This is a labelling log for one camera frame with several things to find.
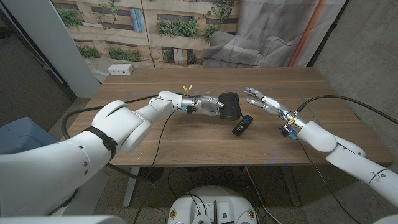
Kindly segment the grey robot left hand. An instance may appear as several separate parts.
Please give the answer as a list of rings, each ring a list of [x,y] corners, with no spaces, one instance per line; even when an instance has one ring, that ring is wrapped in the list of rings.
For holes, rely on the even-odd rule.
[[[199,112],[208,116],[218,116],[220,113],[220,108],[224,107],[218,98],[211,96],[204,96],[198,99],[196,108]]]

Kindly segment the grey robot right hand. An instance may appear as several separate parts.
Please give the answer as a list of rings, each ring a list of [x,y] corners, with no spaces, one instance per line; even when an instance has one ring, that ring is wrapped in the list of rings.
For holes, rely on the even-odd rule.
[[[259,90],[246,87],[245,93],[254,97],[246,100],[249,104],[257,106],[269,115],[281,116],[281,114],[287,115],[291,112],[288,107],[271,97],[263,95]]]

